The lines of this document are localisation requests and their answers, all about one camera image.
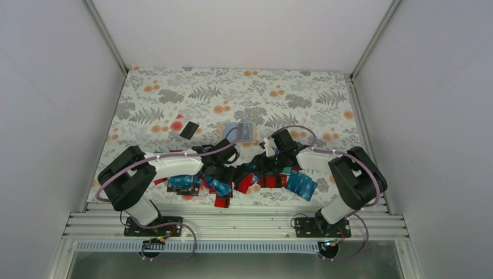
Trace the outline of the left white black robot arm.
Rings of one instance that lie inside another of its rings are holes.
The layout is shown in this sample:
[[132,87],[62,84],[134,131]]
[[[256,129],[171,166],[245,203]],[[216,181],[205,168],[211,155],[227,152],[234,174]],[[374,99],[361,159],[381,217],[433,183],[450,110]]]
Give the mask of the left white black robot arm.
[[235,153],[235,143],[227,139],[208,148],[195,146],[160,154],[130,146],[98,174],[100,188],[95,197],[109,202],[118,212],[127,212],[146,235],[155,235],[162,219],[157,207],[145,197],[148,187],[158,178],[228,175],[226,161]]

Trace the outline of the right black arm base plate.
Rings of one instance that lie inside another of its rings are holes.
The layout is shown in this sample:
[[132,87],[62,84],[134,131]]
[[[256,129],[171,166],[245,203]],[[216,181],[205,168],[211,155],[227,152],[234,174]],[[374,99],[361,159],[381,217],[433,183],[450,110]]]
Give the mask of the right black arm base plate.
[[351,237],[351,227],[346,218],[329,224],[323,218],[295,217],[293,226],[298,238],[346,238]]

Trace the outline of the beige leather card holder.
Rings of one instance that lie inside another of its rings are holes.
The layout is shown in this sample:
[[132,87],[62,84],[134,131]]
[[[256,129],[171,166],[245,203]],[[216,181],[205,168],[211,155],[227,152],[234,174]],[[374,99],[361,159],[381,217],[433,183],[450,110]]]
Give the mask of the beige leather card holder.
[[256,132],[256,123],[253,123],[253,140],[249,142],[241,142],[239,141],[240,138],[240,133],[238,132],[238,124],[240,122],[222,122],[219,124],[219,136],[221,139],[227,139],[230,142],[233,140],[237,140],[239,143],[254,143],[257,139],[257,132]]

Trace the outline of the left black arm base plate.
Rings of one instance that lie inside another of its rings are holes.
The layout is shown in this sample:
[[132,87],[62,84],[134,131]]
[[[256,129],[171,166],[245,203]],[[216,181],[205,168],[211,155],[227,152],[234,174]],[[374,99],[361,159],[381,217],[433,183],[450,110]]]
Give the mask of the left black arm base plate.
[[177,216],[162,216],[158,217],[148,227],[139,226],[131,217],[128,217],[125,222],[123,235],[125,237],[179,237],[181,235],[181,227],[179,224],[183,221],[182,217]]

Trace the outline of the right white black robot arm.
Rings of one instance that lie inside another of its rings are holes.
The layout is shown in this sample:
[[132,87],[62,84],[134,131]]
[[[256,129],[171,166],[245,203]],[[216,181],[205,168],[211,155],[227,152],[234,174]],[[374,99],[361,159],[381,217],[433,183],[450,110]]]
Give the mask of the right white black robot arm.
[[259,174],[279,174],[286,167],[331,174],[337,196],[316,213],[316,232],[328,237],[337,222],[364,207],[378,204],[388,183],[381,171],[360,146],[347,151],[316,149],[293,140],[286,130],[278,130],[261,144],[263,153],[252,160],[252,170]]

